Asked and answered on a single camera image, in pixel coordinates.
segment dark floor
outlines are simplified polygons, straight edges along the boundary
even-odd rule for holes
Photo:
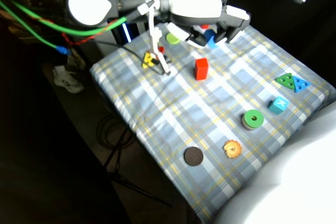
[[[51,81],[50,66],[45,67],[44,72]],[[109,111],[96,91],[96,87],[89,77],[86,78],[86,89],[79,94],[70,94],[64,88],[57,87],[52,82],[51,84],[77,131],[103,164],[110,151],[97,142],[95,131],[100,120],[108,115]],[[117,138],[113,134],[117,133],[111,132],[110,140]],[[111,161],[108,170],[114,169],[115,159],[114,157]],[[171,184],[152,157],[140,146],[139,142],[135,141],[122,151],[120,174],[173,205],[172,208],[168,207],[113,183],[133,224],[200,223],[185,199]]]

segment table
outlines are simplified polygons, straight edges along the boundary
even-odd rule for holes
[[[159,26],[163,35],[165,25]],[[336,98],[336,90],[316,73],[252,27],[233,44],[197,49],[185,42],[160,40],[172,60],[169,76],[143,69],[132,54],[119,49],[99,61],[91,73],[139,141],[207,223],[253,173],[301,127],[305,120]],[[143,55],[149,47],[142,34],[127,47]],[[207,79],[194,78],[195,59],[209,62]],[[274,80],[285,73],[312,83],[294,93]],[[277,96],[290,101],[275,115],[267,107]],[[248,131],[241,116],[257,109],[261,128]],[[223,146],[236,140],[242,154],[226,157]],[[188,166],[187,147],[203,151],[203,162]]]

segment led light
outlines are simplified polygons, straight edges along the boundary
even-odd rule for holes
[[[124,29],[128,43],[130,43],[132,40],[131,40],[130,34],[127,30],[127,26],[125,25],[125,23],[122,23],[122,28]]]

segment green cable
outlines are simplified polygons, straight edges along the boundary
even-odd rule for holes
[[[2,1],[0,1],[0,6],[7,11],[13,18],[15,18],[23,27],[25,27],[31,34],[33,34],[39,41],[42,43],[48,45],[49,47],[52,48],[57,48],[57,46],[53,43],[50,43],[49,41],[43,39],[41,36],[39,36],[31,27],[24,22],[22,19],[20,19],[11,9],[9,9]]]
[[[91,36],[91,35],[95,35],[97,33],[100,33],[102,31],[107,31],[107,30],[115,29],[116,27],[120,26],[122,23],[125,23],[127,21],[126,17],[121,17],[120,19],[118,19],[117,21],[113,22],[111,25],[109,25],[107,27],[96,28],[96,29],[93,29],[93,30],[79,31],[79,30],[73,30],[73,29],[70,29],[70,28],[66,28],[66,27],[62,27],[62,26],[56,25],[56,24],[51,23],[51,22],[49,22],[47,20],[43,20],[42,17],[40,17],[36,13],[32,12],[28,8],[24,7],[23,5],[21,5],[21,4],[17,3],[17,2],[14,2],[14,1],[13,1],[13,3],[20,10],[22,10],[24,13],[28,14],[32,18],[37,19],[38,21],[40,21],[41,23],[45,24],[46,26],[49,26],[50,28],[55,29],[57,31],[60,31],[62,33],[76,35],[76,36],[81,36],[81,37]]]

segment blue triangle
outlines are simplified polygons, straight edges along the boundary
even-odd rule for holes
[[[293,76],[293,82],[295,86],[295,93],[299,93],[311,85],[309,81],[302,80],[296,76]]]

